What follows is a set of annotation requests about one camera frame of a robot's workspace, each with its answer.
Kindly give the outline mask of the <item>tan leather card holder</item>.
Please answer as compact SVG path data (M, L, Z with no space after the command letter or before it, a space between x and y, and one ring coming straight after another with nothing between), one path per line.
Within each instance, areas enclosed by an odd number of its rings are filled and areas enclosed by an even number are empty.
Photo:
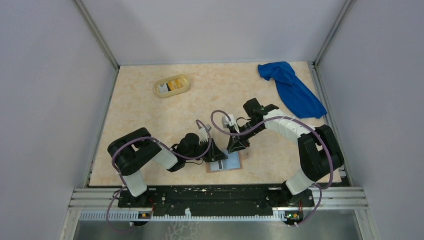
M219 173L219 172L228 172L228 171L238 171L243 169L243 160L247 157L243 151L228 153L224 150L224 153L228 156L227 160L221 160L224 164L224 170L218 172L210 172L209 163L206 164L206 172L210 173Z

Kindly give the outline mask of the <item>blue cloth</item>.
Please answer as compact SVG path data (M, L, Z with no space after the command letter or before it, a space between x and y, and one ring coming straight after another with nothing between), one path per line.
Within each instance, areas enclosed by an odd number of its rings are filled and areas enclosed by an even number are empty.
M300 80L288 62L259 64L257 70L264 80L274 80L280 99L297 118L320 119L328 114L321 101Z

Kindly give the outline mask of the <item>yellow credit cards stack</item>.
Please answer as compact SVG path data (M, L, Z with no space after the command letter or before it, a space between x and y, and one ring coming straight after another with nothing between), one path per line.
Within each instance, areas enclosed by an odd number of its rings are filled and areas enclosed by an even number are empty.
M179 89L184 88L184 80L182 80L181 78L177 77L177 78L172 78L171 80L169 80L167 82L168 87L169 87L169 92L172 91L176 91Z

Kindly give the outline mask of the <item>cream plastic tray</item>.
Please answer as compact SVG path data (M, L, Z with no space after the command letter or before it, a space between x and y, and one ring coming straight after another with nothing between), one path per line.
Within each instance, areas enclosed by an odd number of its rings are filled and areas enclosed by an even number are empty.
M173 97L188 92L191 81L186 74L178 74L163 78L154 83L153 92L160 99Z

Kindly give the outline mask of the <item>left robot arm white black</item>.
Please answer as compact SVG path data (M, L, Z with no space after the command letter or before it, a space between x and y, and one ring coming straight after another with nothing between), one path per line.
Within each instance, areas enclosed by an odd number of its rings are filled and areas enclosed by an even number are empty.
M112 166L118 172L130 200L138 207L149 203L150 193L141 169L155 162L173 173L185 167L187 161L215 163L227 160L228 156L210 136L210 126L201 127L197 133L188 133L177 144L167 147L152 137L147 128L140 128L112 142L107 152L112 157Z

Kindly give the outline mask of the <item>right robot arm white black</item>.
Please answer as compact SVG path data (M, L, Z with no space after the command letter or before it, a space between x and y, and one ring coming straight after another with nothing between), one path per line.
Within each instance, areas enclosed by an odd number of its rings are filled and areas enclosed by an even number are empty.
M328 125L313 127L285 114L276 105L261 105L256 98L243 105L249 119L239 125L233 115L225 115L221 122L230 132L229 153L250 147L250 138L264 130L280 134L298 147L300 169L282 184L281 199L287 206L295 206L301 193L345 164L338 141Z

